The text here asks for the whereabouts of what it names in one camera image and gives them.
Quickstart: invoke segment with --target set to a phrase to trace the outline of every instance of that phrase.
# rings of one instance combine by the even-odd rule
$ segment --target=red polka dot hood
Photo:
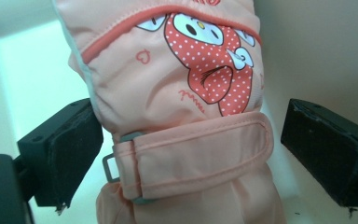
[[[259,110],[250,0],[56,0],[71,66],[115,139]]]

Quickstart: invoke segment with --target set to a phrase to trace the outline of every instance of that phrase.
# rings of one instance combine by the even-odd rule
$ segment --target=cartoon character print
[[[172,14],[166,22],[165,38],[177,59],[189,69],[188,85],[205,103],[218,104],[220,114],[243,112],[248,105],[253,61],[241,46],[255,40],[243,31]]]

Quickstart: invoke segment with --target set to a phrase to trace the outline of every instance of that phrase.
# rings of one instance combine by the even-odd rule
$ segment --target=pink mitten
[[[113,135],[99,223],[285,223],[252,0],[56,0]],[[122,142],[124,135],[142,133]]]

